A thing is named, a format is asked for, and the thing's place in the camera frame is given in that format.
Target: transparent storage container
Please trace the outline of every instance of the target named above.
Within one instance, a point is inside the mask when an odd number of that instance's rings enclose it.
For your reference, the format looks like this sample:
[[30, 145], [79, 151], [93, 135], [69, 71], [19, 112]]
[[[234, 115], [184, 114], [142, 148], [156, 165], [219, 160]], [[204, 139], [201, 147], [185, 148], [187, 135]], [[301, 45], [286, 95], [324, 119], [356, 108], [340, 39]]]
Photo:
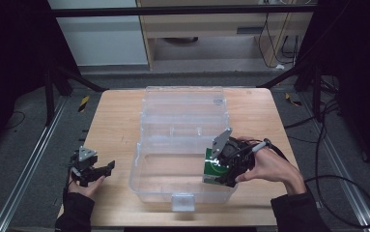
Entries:
[[140, 121], [129, 186], [142, 201], [173, 211], [228, 201], [234, 188], [202, 182], [206, 149], [229, 127], [221, 87], [148, 87]]

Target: white panel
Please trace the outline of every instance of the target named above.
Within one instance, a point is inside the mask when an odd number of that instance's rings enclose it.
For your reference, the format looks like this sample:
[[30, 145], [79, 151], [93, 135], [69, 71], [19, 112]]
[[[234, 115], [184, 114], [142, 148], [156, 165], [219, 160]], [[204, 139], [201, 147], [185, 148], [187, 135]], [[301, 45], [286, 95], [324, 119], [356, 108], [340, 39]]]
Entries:
[[[136, 7], [134, 0], [49, 0], [52, 9]], [[148, 64], [138, 16], [57, 18], [78, 66]]]

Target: person's left hand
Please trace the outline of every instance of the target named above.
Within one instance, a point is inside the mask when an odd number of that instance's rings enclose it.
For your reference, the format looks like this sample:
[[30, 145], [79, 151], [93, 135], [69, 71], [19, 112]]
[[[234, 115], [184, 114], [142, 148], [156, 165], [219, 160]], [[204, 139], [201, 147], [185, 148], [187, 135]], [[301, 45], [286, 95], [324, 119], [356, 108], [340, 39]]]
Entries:
[[75, 181], [72, 180], [70, 177], [70, 186], [68, 187], [68, 192], [77, 192], [80, 193], [86, 197], [89, 197], [92, 199], [97, 189], [102, 184], [103, 180], [105, 179], [105, 176], [101, 176], [99, 179], [97, 179], [95, 182], [93, 182], [88, 187], [82, 187], [79, 184], [77, 184]]

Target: green package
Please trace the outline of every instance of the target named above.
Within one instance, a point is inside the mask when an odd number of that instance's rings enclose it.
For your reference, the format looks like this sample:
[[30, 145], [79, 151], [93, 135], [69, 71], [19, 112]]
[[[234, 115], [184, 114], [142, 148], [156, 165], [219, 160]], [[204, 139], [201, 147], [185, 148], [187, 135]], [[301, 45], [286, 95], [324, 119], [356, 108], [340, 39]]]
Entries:
[[207, 148], [205, 154], [205, 170], [203, 172], [203, 183], [220, 185], [214, 179], [226, 174], [227, 166], [220, 166], [217, 159], [212, 159], [212, 149]]

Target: wooden table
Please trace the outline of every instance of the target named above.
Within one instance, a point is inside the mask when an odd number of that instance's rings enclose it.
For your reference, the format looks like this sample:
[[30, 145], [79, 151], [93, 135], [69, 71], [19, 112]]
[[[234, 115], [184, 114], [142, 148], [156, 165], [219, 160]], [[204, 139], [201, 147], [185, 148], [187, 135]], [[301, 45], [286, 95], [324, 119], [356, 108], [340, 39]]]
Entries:
[[[269, 138], [297, 166], [268, 89], [224, 88], [232, 136]], [[85, 147], [98, 151], [95, 166], [116, 161], [96, 195], [93, 226], [260, 226], [276, 225], [270, 200], [285, 194], [280, 183], [255, 180], [239, 184], [226, 204], [197, 204], [193, 213], [173, 213], [170, 203], [143, 203], [128, 187], [139, 113], [145, 90], [109, 90], [100, 103]]]

